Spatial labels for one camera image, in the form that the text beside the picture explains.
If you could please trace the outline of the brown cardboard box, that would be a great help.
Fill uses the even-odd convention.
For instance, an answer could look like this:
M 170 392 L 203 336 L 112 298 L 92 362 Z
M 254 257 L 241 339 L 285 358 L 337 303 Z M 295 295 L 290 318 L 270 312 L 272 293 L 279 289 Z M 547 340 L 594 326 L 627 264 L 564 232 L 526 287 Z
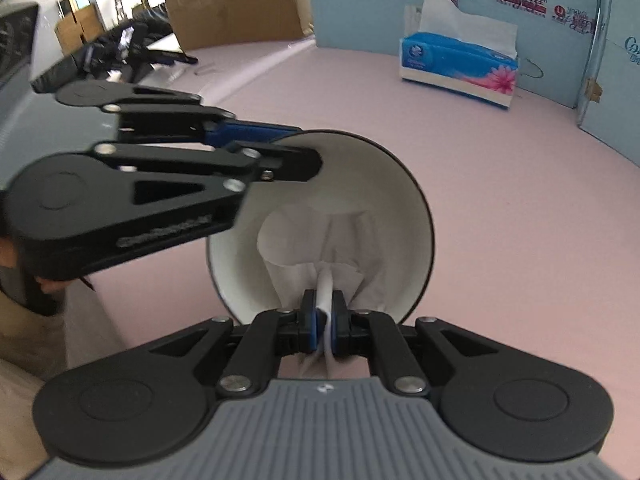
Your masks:
M 312 34 L 310 0 L 165 0 L 184 50 L 299 40 Z

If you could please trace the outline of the white ceramic bowl black rim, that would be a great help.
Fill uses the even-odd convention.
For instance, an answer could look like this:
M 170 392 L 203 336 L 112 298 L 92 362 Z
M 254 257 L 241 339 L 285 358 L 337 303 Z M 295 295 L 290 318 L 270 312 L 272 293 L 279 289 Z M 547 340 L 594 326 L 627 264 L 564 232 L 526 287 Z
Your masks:
M 389 150 L 347 132 L 311 130 L 275 144 L 313 148 L 322 169 L 307 182 L 255 182 L 233 228 L 208 240 L 209 270 L 224 306 L 242 324 L 282 307 L 257 249 L 258 232 L 273 211 L 304 204 L 328 214 L 373 214 L 386 263 L 383 311 L 404 322 L 422 299 L 435 259 L 433 219 L 416 178 Z

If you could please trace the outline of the light blue foam board partition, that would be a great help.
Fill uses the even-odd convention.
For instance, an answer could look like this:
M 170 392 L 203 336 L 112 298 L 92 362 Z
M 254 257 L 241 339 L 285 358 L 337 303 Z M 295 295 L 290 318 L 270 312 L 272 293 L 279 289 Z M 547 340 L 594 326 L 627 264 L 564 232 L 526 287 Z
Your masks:
M 574 110 L 582 130 L 639 157 L 639 0 L 310 0 L 322 47 L 395 54 L 416 32 L 510 58 L 473 77 Z

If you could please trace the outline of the blue tissue box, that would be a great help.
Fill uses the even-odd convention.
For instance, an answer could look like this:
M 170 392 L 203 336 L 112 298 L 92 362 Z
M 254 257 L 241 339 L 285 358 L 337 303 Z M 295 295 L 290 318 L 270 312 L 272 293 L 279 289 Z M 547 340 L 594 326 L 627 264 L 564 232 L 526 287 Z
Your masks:
M 418 28 L 399 41 L 399 75 L 508 108 L 518 82 L 518 26 L 462 12 L 451 0 L 406 9 Z

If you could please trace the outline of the spare black handheld gripper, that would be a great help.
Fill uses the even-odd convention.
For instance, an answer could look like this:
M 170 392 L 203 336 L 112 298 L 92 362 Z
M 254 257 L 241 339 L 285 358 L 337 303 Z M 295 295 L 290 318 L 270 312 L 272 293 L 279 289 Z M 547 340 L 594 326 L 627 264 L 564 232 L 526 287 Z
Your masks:
M 133 20 L 86 44 L 73 59 L 80 79 L 106 79 L 116 70 L 125 82 L 139 82 L 154 65 L 198 64 L 183 52 L 155 50 L 150 45 L 172 34 L 168 22 Z

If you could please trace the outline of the white tissue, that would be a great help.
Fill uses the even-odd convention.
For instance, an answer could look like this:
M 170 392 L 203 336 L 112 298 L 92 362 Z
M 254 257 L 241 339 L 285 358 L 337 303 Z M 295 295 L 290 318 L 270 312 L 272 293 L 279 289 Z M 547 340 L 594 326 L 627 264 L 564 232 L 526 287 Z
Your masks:
M 282 307 L 300 306 L 311 289 L 316 307 L 328 317 L 319 348 L 298 358 L 297 376 L 344 378 L 355 360 L 331 349 L 331 330 L 337 326 L 332 294 L 341 292 L 352 310 L 386 307 L 386 263 L 373 214 L 328 214 L 304 204 L 285 205 L 262 222 L 257 249 Z

